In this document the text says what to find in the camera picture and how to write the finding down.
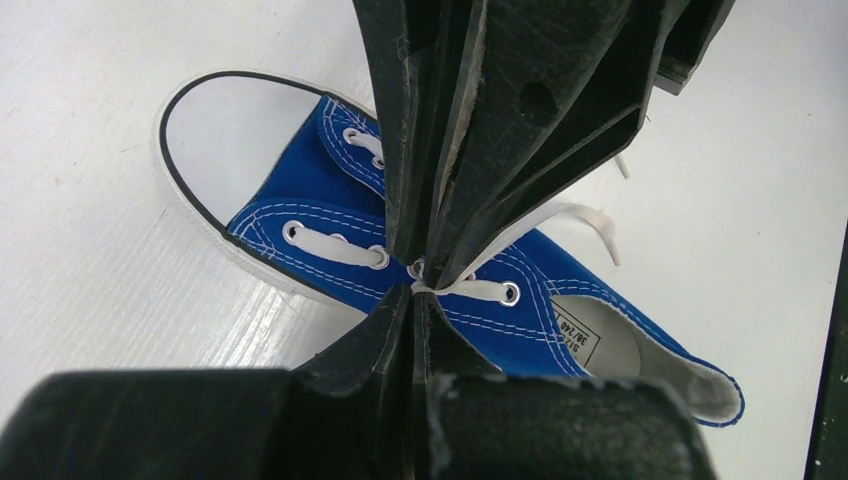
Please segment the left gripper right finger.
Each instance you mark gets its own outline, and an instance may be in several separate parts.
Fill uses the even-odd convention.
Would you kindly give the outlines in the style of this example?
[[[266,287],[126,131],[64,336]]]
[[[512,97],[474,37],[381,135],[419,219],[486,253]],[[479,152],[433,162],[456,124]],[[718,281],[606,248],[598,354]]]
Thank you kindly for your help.
[[[711,479],[679,398],[637,380],[507,376],[411,303],[411,460],[417,479]]]

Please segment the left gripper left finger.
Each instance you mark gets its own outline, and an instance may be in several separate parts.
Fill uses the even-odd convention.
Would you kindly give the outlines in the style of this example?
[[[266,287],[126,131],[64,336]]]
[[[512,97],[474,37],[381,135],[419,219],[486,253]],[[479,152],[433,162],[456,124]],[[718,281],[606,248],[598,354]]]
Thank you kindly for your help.
[[[5,479],[398,479],[408,287],[294,370],[55,374],[1,435]]]

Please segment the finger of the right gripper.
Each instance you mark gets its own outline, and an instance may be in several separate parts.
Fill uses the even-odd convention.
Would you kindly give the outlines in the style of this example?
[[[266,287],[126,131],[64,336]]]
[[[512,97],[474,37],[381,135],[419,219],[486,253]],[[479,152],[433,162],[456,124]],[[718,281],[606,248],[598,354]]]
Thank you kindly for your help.
[[[446,124],[424,279],[465,278],[518,224],[622,152],[678,94],[729,1],[477,1]]]
[[[385,163],[390,253],[424,255],[482,75],[484,1],[362,0],[353,4],[373,88]]]

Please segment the blue sneaker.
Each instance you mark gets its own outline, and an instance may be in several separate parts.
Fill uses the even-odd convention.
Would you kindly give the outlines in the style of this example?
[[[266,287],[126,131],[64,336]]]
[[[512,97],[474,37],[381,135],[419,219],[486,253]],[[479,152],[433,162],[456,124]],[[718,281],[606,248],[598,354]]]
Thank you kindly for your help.
[[[644,378],[672,387],[696,421],[736,424],[738,382],[689,352],[539,230],[565,216],[613,261],[605,213],[560,203],[533,215],[465,278],[429,287],[426,261],[388,249],[385,163],[375,116],[338,94],[259,72],[192,80],[157,128],[177,195],[244,268],[283,289],[371,311],[395,285],[436,295],[450,324],[508,375]]]

